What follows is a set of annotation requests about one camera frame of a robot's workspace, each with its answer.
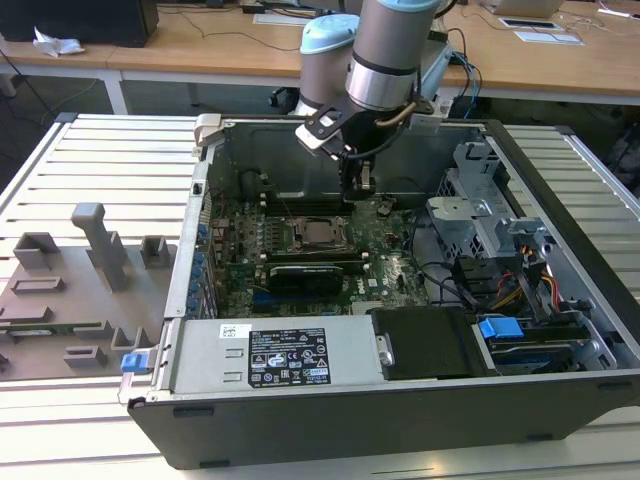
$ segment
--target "yellow wire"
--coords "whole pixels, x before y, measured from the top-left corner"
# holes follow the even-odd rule
[[[549,277],[543,276],[542,280],[544,280],[545,282],[547,282],[549,284],[549,286],[551,287],[551,305],[553,305],[553,308],[557,308],[557,306],[555,305],[555,291],[556,291],[556,286],[553,283],[553,280],[551,280]]]
[[[513,292],[511,292],[505,298],[503,298],[498,303],[496,303],[491,310],[496,310],[496,309],[498,309],[500,307],[503,307],[504,305],[506,305],[510,301],[514,300],[521,293],[522,293],[522,287],[516,288]]]

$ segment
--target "computer case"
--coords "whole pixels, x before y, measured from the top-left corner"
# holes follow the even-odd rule
[[[158,25],[154,0],[0,0],[0,33],[9,41],[31,41],[33,28],[82,43],[144,47]]]

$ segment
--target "laptop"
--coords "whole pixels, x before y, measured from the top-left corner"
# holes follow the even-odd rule
[[[549,18],[564,0],[483,0],[482,4],[494,15],[509,17]]]

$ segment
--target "circuit board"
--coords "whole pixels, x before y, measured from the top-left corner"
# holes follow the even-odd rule
[[[298,215],[286,207],[287,214],[276,216],[257,204],[227,202],[224,215],[214,212],[211,220],[218,318],[351,315],[428,305],[424,279],[408,250],[412,212],[387,205],[382,199],[358,202],[342,216]],[[339,293],[273,301],[268,265],[287,268],[305,255],[323,253],[345,272]],[[305,260],[307,266],[327,263],[324,257]]]

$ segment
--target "floor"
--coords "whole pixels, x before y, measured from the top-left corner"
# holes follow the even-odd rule
[[[101,82],[51,77],[31,77],[29,81],[56,113],[111,113]],[[0,191],[52,122],[28,85],[18,82],[16,90],[17,95],[13,99],[4,99],[0,94]],[[268,87],[201,85],[199,94],[202,103],[199,107],[192,107],[184,84],[125,84],[125,94],[132,111],[141,115],[276,113],[267,103],[271,90]],[[596,155],[604,159],[624,128],[622,116],[616,116],[615,113],[616,109],[612,106],[494,99],[483,101],[475,116],[496,118],[505,124],[567,125]]]

